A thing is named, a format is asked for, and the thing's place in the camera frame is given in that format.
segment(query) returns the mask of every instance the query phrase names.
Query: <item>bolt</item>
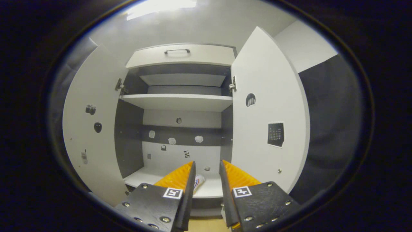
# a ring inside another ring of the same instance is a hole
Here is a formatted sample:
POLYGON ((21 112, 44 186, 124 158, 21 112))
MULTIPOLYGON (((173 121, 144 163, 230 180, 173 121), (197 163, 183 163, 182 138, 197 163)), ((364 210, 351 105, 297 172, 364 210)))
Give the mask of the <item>bolt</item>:
POLYGON ((154 225, 154 224, 149 224, 148 226, 151 226, 151 227, 153 227, 153 228, 155 228, 155 229, 158 229, 157 225, 154 225))
POLYGON ((253 217, 246 217, 246 218, 245 218, 245 221, 247 221, 247 222, 248 222, 248 221, 251 221, 251 220, 253 220, 253 217))
POLYGON ((168 223, 168 222, 170 222, 170 218, 168 218, 168 217, 162 217, 162 221, 168 223))
POLYGON ((143 220, 142 220, 142 219, 140 219, 140 218, 134 218, 134 220, 136 220, 136 221, 138 221, 138 222, 143 223, 143 220))

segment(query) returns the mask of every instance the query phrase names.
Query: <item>calendar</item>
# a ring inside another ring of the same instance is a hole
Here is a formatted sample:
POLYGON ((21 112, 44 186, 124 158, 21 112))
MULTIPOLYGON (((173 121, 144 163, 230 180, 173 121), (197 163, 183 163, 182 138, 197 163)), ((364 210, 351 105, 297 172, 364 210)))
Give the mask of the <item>calendar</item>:
POLYGON ((269 123, 267 133, 267 143, 276 147, 282 147, 285 141, 283 123, 269 123))

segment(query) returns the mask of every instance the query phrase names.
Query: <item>drawer handle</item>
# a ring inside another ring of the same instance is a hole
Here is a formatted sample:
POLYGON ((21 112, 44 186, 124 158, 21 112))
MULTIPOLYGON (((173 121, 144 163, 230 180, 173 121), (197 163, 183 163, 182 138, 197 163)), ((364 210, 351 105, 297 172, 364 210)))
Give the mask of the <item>drawer handle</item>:
POLYGON ((190 53, 190 49, 172 49, 172 50, 166 50, 164 51, 165 54, 170 51, 186 51, 187 53, 190 53))

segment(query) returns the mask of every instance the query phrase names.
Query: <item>cabinet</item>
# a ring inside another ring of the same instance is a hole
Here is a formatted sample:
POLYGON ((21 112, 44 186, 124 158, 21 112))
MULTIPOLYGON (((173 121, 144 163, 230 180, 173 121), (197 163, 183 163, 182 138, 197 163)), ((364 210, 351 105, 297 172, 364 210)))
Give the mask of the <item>cabinet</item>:
POLYGON ((153 184, 191 160, 206 177, 194 195, 198 199, 222 197, 220 159, 287 193, 302 171, 310 130, 306 95, 293 66, 259 27, 238 55, 228 46, 163 45, 135 51, 122 66, 100 46, 80 70, 63 112, 66 148, 85 184, 112 205, 125 197, 125 184, 153 184), (127 90, 122 95, 115 90, 119 78, 127 90), (135 83, 145 88, 136 90, 135 83), (233 92, 229 84, 235 84, 233 92), (115 127, 125 120, 119 115, 127 114, 116 110, 120 102, 143 112, 136 116, 138 126, 115 127), (87 104, 96 106, 94 115, 84 112, 87 104), (102 123, 100 133, 91 126, 96 121, 102 123), (273 123, 284 126, 281 146, 268 143, 273 123), (84 136, 88 140, 80 141, 84 136), (127 176, 122 168, 128 160, 116 157, 124 148, 115 136, 141 141, 141 148, 128 149, 139 150, 143 164, 127 176))

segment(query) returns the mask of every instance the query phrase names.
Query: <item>open cabinet door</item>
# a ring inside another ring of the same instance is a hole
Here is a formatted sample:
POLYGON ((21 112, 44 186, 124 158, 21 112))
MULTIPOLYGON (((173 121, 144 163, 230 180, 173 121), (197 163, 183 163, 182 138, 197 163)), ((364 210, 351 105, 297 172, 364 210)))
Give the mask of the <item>open cabinet door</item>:
POLYGON ((120 90, 128 69, 103 46, 84 61, 68 90, 63 109, 63 136, 70 161, 87 187, 112 206, 127 191, 115 152, 115 116, 120 90), (86 113, 93 105, 96 112, 86 113))
POLYGON ((299 75, 259 27, 232 64, 232 164, 289 193, 309 146, 309 110, 299 75))

